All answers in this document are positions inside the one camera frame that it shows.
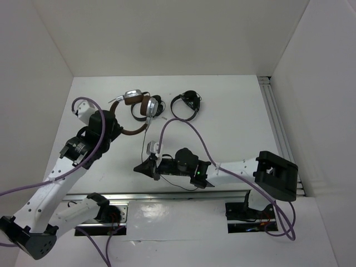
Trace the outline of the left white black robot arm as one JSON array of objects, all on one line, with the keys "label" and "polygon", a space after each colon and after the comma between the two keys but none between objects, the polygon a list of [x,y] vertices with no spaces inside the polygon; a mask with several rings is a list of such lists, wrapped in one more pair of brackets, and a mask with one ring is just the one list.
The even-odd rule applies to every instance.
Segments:
[{"label": "left white black robot arm", "polygon": [[88,220],[119,223],[121,219],[120,210],[95,192],[66,210],[56,211],[72,186],[109,150],[122,130],[110,111],[90,112],[79,118],[86,126],[66,142],[48,178],[24,207],[12,216],[1,217],[1,232],[35,260],[45,257],[63,234]]}]

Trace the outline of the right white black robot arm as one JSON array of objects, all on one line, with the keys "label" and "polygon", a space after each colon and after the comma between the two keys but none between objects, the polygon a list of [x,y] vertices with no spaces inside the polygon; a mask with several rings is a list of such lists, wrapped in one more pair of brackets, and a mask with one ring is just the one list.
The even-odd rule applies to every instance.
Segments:
[{"label": "right white black robot arm", "polygon": [[200,189],[244,182],[253,188],[243,204],[243,212],[249,218],[265,209],[269,203],[266,197],[272,201],[296,200],[298,166],[269,151],[259,152],[255,159],[214,165],[183,148],[175,156],[151,153],[133,170],[156,181],[165,175],[189,177],[190,184]]}]

